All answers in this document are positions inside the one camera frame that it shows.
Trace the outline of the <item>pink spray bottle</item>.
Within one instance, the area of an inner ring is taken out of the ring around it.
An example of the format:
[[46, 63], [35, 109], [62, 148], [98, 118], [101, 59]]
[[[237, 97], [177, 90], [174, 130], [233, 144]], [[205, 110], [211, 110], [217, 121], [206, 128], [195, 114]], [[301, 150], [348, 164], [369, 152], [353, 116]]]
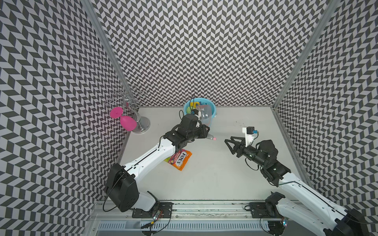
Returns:
[[212, 120], [212, 110], [210, 105], [197, 106], [194, 111], [195, 116], [198, 118], [196, 123], [197, 138], [216, 140], [216, 138], [209, 134], [210, 124]]

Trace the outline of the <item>yellow trowel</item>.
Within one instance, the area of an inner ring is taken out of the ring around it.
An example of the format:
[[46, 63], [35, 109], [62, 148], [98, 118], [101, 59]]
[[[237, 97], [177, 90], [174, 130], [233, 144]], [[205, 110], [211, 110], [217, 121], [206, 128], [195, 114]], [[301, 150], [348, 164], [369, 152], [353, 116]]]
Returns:
[[200, 102], [191, 102], [189, 105], [191, 109], [195, 109], [197, 106], [200, 106]]

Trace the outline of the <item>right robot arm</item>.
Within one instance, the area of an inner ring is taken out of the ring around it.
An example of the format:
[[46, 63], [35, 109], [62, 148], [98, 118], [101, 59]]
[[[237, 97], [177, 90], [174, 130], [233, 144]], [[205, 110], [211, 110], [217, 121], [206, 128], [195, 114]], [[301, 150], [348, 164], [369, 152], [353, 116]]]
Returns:
[[232, 154], [256, 163], [270, 184], [303, 204], [299, 206], [278, 192], [272, 193], [267, 201], [281, 216], [295, 221], [317, 236], [369, 235], [368, 223], [361, 212], [332, 202], [304, 183], [277, 160], [278, 150], [272, 140], [264, 140], [253, 146], [247, 138], [232, 136], [224, 142]]

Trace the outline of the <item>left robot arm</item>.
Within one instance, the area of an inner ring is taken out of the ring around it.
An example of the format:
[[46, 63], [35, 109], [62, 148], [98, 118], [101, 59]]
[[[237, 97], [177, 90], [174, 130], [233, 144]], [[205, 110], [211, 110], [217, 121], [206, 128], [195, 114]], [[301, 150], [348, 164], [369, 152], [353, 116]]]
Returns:
[[114, 164], [105, 186], [105, 202], [110, 199], [121, 212], [130, 209], [150, 211], [158, 205], [152, 193], [142, 193], [138, 184], [166, 158], [183, 149], [189, 142], [206, 139], [210, 127], [196, 115], [187, 114], [181, 122], [166, 132], [149, 151], [126, 165]]

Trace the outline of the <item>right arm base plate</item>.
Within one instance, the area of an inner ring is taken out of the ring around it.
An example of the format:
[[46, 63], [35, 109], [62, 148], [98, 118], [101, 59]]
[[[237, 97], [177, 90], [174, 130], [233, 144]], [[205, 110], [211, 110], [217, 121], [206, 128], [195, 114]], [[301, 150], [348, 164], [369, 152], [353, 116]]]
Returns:
[[265, 202], [250, 202], [248, 211], [251, 212], [252, 218], [273, 218], [281, 219], [283, 216], [279, 214], [275, 205]]

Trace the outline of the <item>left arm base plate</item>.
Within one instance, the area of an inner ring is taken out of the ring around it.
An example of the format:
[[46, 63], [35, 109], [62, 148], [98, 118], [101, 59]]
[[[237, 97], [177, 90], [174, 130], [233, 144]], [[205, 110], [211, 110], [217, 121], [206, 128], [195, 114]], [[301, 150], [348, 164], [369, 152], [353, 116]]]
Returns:
[[160, 218], [170, 218], [172, 210], [172, 202], [159, 202], [155, 203], [153, 208], [149, 211], [143, 211], [141, 209], [133, 210], [132, 218], [152, 219], [156, 214], [158, 214]]

